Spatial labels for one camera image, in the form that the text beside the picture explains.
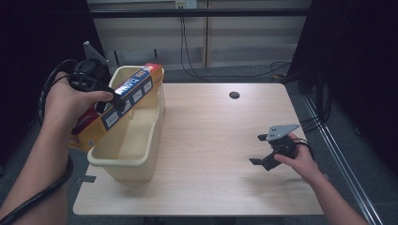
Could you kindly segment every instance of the electrical outlet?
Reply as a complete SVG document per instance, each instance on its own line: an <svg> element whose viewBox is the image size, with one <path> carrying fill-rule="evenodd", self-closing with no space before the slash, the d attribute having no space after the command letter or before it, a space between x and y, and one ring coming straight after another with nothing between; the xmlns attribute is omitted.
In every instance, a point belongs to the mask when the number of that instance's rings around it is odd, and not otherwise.
<svg viewBox="0 0 398 225"><path fill-rule="evenodd" d="M175 0L176 2L176 9L184 9L187 8L187 4L185 0Z"/></svg>
<svg viewBox="0 0 398 225"><path fill-rule="evenodd" d="M197 8L196 0L186 0L185 5L186 5L186 8L189 8L189 9Z"/></svg>
<svg viewBox="0 0 398 225"><path fill-rule="evenodd" d="M175 0L176 9L195 9L197 8L196 0Z"/></svg>

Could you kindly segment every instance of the hand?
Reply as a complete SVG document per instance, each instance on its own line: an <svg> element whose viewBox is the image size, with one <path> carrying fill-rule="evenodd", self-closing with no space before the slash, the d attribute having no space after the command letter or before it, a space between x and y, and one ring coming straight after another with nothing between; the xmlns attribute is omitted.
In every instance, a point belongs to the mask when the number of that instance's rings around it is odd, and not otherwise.
<svg viewBox="0 0 398 225"><path fill-rule="evenodd" d="M288 136L293 140L297 138L297 136L292 133L288 134ZM311 184L318 175L322 175L314 163L310 149L305 145L297 145L295 159L285 157L280 154L276 154L274 158L275 160L292 167L293 170L295 170L296 173L298 173L301 178L309 184Z"/></svg>
<svg viewBox="0 0 398 225"><path fill-rule="evenodd" d="M59 72L55 80L68 75ZM105 91L80 92L70 87L68 78L55 83L46 99L44 125L46 123L61 123L73 128L77 119L95 102L110 101L114 96Z"/></svg>

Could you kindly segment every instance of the left hand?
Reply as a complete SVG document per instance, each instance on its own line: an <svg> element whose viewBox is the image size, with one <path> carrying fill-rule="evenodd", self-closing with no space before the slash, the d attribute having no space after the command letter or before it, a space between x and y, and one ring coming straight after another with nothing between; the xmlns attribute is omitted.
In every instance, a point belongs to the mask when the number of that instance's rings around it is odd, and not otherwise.
<svg viewBox="0 0 398 225"><path fill-rule="evenodd" d="M59 72L55 80L68 75ZM110 92L80 92L70 87L65 77L55 83L47 96L44 124L60 122L64 126L73 128L77 119L95 102L110 101L114 96Z"/></svg>

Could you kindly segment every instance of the forearm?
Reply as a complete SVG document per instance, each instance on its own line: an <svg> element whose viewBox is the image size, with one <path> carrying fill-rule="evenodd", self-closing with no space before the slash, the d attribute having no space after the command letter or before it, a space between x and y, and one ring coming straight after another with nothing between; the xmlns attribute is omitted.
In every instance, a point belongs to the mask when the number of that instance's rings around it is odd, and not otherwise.
<svg viewBox="0 0 398 225"><path fill-rule="evenodd" d="M328 222L333 224L368 224L322 175L309 182Z"/></svg>
<svg viewBox="0 0 398 225"><path fill-rule="evenodd" d="M45 123L23 166L17 181L0 209L0 218L58 180L68 162L68 141L71 128L62 124ZM55 218L59 224L67 217L65 186L27 212L17 222L39 224L44 218Z"/></svg>

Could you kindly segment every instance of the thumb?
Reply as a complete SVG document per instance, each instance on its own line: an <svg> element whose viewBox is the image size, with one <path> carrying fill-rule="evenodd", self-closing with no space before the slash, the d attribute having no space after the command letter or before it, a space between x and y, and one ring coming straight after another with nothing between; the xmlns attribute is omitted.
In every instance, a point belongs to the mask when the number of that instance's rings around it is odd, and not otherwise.
<svg viewBox="0 0 398 225"><path fill-rule="evenodd" d="M114 95L106 91L95 91L95 92L85 92L84 98L90 103L98 101L110 101L114 98Z"/></svg>
<svg viewBox="0 0 398 225"><path fill-rule="evenodd" d="M279 162L281 162L283 164L286 164L286 165L288 165L290 167L293 167L294 164L295 164L295 160L294 159L292 159L290 157L283 156L281 154L275 154L274 158L275 158L275 160L277 160L277 161L279 161Z"/></svg>

